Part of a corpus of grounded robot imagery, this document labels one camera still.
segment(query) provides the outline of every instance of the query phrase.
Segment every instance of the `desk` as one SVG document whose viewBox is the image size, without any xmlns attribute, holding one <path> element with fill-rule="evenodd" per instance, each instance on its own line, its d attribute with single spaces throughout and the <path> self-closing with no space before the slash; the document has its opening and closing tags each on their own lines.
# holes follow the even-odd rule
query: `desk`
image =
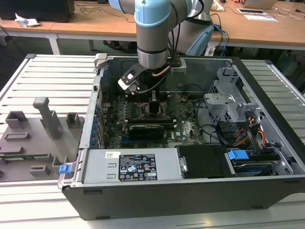
<svg viewBox="0 0 305 229">
<path fill-rule="evenodd" d="M 95 6 L 93 5 L 96 5 L 109 13 L 103 10 L 96 10 L 89 15 L 84 15 L 81 12 L 81 8 L 84 7 L 75 5 L 75 12 L 69 23 L 40 21 L 40 26 L 24 28 L 15 21 L 0 20 L 0 25 L 10 36 L 49 39 L 53 54 L 61 53 L 59 38 L 90 40 L 91 49 L 93 49 L 92 40 L 136 41 L 136 28 L 132 15 L 119 12 L 111 6 L 94 2 L 76 2 L 76 4 L 90 4 L 92 6 L 86 6 L 89 9 L 94 8 Z M 1 35 L 5 36 L 6 34 L 0 29 Z"/>
<path fill-rule="evenodd" d="M 295 9 L 304 11 L 305 4 L 296 2 L 278 1 L 274 6 L 291 10 L 292 14 L 298 18 L 284 18 L 278 15 L 276 10 L 265 10 L 274 15 L 278 22 L 273 21 L 251 21 L 243 15 L 237 15 L 232 10 L 241 14 L 236 9 L 241 6 L 231 0 L 224 4 L 225 11 L 213 13 L 219 14 L 222 28 L 229 34 L 229 46 L 269 48 L 269 49 L 292 49 L 305 50 L 305 18 L 304 14 L 294 12 Z M 217 15 L 212 16 L 213 22 L 219 24 Z M 213 55 L 215 47 L 219 44 L 221 36 L 214 32 L 209 42 L 206 54 Z"/>
<path fill-rule="evenodd" d="M 84 5 L 85 3 L 76 2 L 76 4 Z M 302 3 L 283 1 L 278 1 L 275 5 L 292 11 L 303 10 L 305 6 Z M 128 21 L 134 21 L 132 15 L 123 14 L 112 9 L 111 6 L 100 4 L 98 6 L 121 17 L 102 10 L 96 10 L 86 16 L 81 12 L 83 7 L 75 5 L 75 14 L 69 23 L 41 22 L 41 26 L 29 28 L 23 28 L 14 21 L 0 21 L 0 24 L 11 36 L 48 38 L 54 54 L 61 53 L 59 38 L 88 39 L 91 40 L 91 48 L 93 48 L 92 40 L 136 41 L 135 23 L 128 23 L 126 20 L 127 18 Z M 228 0 L 224 7 L 230 7 L 236 11 L 240 5 Z M 212 11 L 211 14 L 220 15 L 223 29 L 230 36 L 229 46 L 305 50 L 305 20 L 283 18 L 278 16 L 275 10 L 267 11 L 271 12 L 278 22 L 250 21 L 243 15 L 234 14 L 229 8 L 226 8 L 224 12 Z M 293 12 L 293 14 L 304 18 L 301 13 Z M 219 23 L 217 16 L 212 16 L 212 19 L 215 24 Z M 4 31 L 0 30 L 0 35 L 5 35 Z M 219 33 L 214 32 L 207 54 L 213 53 L 220 39 Z"/>
</svg>

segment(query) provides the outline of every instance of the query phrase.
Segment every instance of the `slotted aluminum table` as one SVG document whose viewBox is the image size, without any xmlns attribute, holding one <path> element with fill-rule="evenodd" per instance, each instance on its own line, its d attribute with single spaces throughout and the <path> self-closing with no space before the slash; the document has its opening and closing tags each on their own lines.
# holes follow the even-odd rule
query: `slotted aluminum table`
<svg viewBox="0 0 305 229">
<path fill-rule="evenodd" d="M 27 117 L 40 116 L 32 107 L 36 96 L 49 97 L 50 109 L 56 110 L 58 116 L 78 112 L 85 117 L 95 76 L 93 62 L 93 56 L 37 55 L 25 59 L 0 93 L 0 134 L 7 127 L 5 118 L 10 111 L 23 110 Z M 248 60 L 244 63 L 305 142 L 304 97 L 272 64 Z M 247 88 L 245 91 L 251 99 Z M 84 221 L 56 184 L 56 180 L 0 183 L 0 228 L 305 228 L 303 193 L 291 195 L 266 210 Z"/>
</svg>

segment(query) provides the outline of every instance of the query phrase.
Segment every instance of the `floor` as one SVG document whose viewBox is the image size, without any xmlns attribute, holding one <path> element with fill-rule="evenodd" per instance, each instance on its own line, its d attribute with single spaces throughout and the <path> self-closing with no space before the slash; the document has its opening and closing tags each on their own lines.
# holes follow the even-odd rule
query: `floor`
<svg viewBox="0 0 305 229">
<path fill-rule="evenodd" d="M 22 52 L 26 55 L 28 53 L 35 54 L 52 54 L 49 41 L 44 38 L 27 38 L 27 37 L 12 37 L 8 38 L 7 46 L 0 47 L 0 88 L 2 88 L 9 78 L 14 74 L 15 70 L 20 65 L 21 61 L 24 59 L 24 55 L 17 48 L 15 43 L 20 47 Z M 90 51 L 89 42 L 87 40 L 75 40 L 75 39 L 60 39 L 62 54 L 66 55 L 95 55 L 99 52 L 105 52 L 108 54 L 119 54 L 119 53 L 132 53 L 134 51 L 127 50 L 127 43 L 123 42 L 124 47 L 122 51 L 113 50 L 103 44 L 102 41 L 94 41 L 95 51 Z M 215 53 L 215 56 L 219 56 L 222 50 L 219 49 Z M 233 51 L 233 56 L 238 56 L 241 59 L 261 59 L 261 60 L 271 60 L 273 63 L 278 63 L 278 58 L 282 55 L 283 50 L 269 50 L 244 48 L 240 50 L 235 48 Z M 305 52 L 302 51 L 292 51 L 292 63 L 287 68 L 288 72 L 293 72 L 288 74 L 287 78 L 297 87 L 300 88 L 305 82 Z"/>
</svg>

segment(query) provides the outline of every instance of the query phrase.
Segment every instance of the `power supply label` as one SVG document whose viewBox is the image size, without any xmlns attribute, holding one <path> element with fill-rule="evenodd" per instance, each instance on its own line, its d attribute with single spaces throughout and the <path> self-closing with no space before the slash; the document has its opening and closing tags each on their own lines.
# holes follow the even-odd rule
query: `power supply label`
<svg viewBox="0 0 305 229">
<path fill-rule="evenodd" d="M 157 167 L 154 154 L 120 155 L 119 180 L 157 180 Z"/>
</svg>

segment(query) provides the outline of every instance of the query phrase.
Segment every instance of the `blue latch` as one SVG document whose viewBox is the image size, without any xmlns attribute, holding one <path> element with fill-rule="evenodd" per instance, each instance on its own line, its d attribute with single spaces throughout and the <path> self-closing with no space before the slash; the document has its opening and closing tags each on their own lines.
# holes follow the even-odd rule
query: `blue latch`
<svg viewBox="0 0 305 229">
<path fill-rule="evenodd" d="M 249 156 L 245 150 L 231 150 L 228 152 L 228 156 L 231 160 L 248 160 Z"/>
<path fill-rule="evenodd" d="M 72 173 L 72 165 L 61 165 L 59 167 L 59 174 L 71 174 Z"/>
</svg>

